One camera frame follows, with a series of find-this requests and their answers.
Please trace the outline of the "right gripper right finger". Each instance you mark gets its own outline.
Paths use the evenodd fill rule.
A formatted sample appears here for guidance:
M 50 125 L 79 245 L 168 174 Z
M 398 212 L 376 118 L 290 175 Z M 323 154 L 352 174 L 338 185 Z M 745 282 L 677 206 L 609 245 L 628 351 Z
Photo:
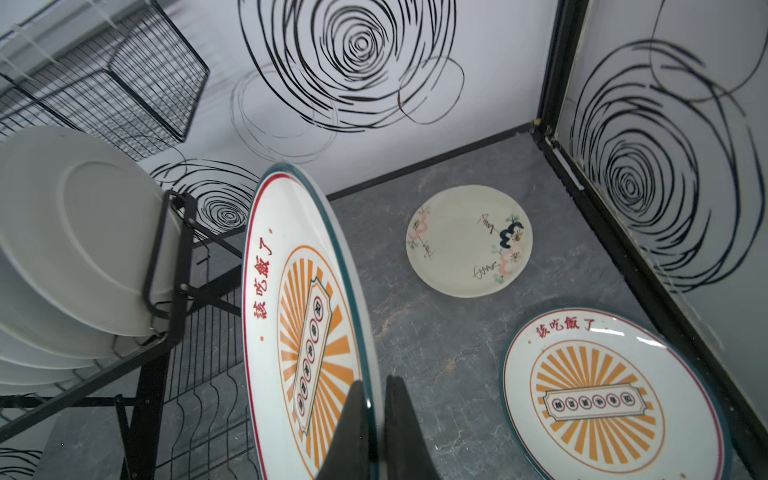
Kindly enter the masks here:
M 394 375 L 386 379 L 383 439 L 382 479 L 440 478 L 405 381 Z

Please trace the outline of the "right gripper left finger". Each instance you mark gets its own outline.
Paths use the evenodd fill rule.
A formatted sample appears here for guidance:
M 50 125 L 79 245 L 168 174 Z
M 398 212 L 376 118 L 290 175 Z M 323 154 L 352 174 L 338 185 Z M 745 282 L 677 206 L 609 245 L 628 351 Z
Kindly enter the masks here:
M 370 476 L 371 427 L 364 383 L 350 387 L 317 480 L 365 480 Z

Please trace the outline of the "orange sunburst plate front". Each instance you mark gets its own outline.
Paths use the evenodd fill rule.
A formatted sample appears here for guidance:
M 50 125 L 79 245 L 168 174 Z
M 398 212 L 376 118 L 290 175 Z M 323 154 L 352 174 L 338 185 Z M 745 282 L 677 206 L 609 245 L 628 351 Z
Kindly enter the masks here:
M 371 477 L 384 477 L 384 397 L 362 286 L 326 196 L 295 165 L 270 167 L 258 185 L 246 228 L 241 306 L 261 476 L 315 477 L 349 390 L 360 383 Z

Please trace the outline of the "orange sunburst plate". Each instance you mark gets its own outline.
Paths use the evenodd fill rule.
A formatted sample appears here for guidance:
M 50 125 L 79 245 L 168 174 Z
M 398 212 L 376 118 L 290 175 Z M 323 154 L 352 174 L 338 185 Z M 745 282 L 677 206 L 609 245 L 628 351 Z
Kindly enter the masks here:
M 666 340 L 612 313 L 564 308 L 512 337 L 500 367 L 511 430 L 544 479 L 726 479 L 724 414 Z
M 241 306 L 261 476 L 315 477 L 349 390 L 360 383 L 371 477 L 384 477 L 384 397 L 362 286 L 326 196 L 295 165 L 270 167 L 258 185 L 246 228 Z

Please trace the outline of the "black wire dish rack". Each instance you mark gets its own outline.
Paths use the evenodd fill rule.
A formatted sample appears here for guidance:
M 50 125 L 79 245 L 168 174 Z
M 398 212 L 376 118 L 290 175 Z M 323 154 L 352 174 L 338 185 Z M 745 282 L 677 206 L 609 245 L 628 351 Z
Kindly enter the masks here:
M 149 292 L 145 339 L 67 383 L 1 391 L 5 479 L 257 479 L 239 308 L 239 250 L 167 193 L 160 226 L 178 222 L 174 292 Z

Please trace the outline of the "orange sunburst plate back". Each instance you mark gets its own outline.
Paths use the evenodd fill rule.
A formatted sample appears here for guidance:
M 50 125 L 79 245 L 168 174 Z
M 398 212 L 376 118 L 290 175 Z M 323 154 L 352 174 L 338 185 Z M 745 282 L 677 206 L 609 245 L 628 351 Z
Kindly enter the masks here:
M 726 479 L 724 414 L 666 340 L 612 313 L 564 308 L 512 337 L 500 367 L 511 430 L 544 479 Z

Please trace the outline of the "cream plate with cat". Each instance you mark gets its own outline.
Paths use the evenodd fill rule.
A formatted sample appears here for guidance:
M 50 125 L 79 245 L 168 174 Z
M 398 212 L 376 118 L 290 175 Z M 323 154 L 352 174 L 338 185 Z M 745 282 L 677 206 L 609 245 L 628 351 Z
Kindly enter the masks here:
M 533 252 L 532 224 L 509 195 L 483 185 L 443 190 L 412 216 L 405 251 L 418 277 L 457 298 L 494 294 L 519 277 Z

